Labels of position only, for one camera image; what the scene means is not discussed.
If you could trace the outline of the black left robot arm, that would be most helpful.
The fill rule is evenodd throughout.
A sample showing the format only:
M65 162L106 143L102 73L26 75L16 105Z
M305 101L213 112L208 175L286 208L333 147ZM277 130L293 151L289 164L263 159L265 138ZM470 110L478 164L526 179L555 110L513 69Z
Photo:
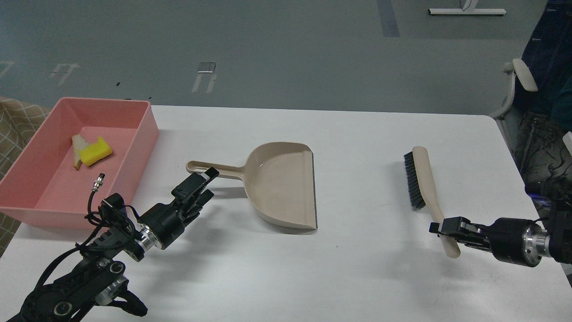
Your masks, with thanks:
M153 247L165 250L184 233L213 197L207 185L220 175L213 167L192 173L171 192L172 202L157 203L140 215L120 194L103 199L93 210L100 174L91 189L86 220L94 230L82 243L54 259L26 296L12 322L79 322L95 306L120 308L145 316L145 304L131 291L121 252L139 262Z

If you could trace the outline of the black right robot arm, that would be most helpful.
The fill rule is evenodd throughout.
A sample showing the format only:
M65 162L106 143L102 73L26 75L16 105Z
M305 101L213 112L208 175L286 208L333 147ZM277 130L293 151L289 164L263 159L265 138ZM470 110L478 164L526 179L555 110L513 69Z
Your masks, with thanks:
M525 184L526 194L547 209L538 219L502 217L491 225L470 222L464 217L431 223L429 232L451 237L473 249L487 251L501 262L536 267L541 259L571 263L571 192L559 191L551 182Z

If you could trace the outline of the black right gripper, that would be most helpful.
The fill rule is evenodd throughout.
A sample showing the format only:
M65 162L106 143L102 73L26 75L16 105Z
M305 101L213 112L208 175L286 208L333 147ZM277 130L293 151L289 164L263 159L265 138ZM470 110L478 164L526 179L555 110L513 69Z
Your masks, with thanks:
M550 258L550 236L533 220L499 218L488 226L470 222L465 217L445 218L431 222L429 232L452 237L472 249L492 253L501 262L536 267L544 257Z

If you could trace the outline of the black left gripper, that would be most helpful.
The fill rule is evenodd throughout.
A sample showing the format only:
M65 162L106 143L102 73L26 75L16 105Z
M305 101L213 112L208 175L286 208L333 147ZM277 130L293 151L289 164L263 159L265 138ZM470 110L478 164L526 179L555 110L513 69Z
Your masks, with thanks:
M182 200L179 207L173 203L157 203L137 219L156 237L157 247L167 249L184 233L186 226L200 215L214 196L212 191L204 189L219 174L214 167L204 173L191 173L171 191L175 200Z

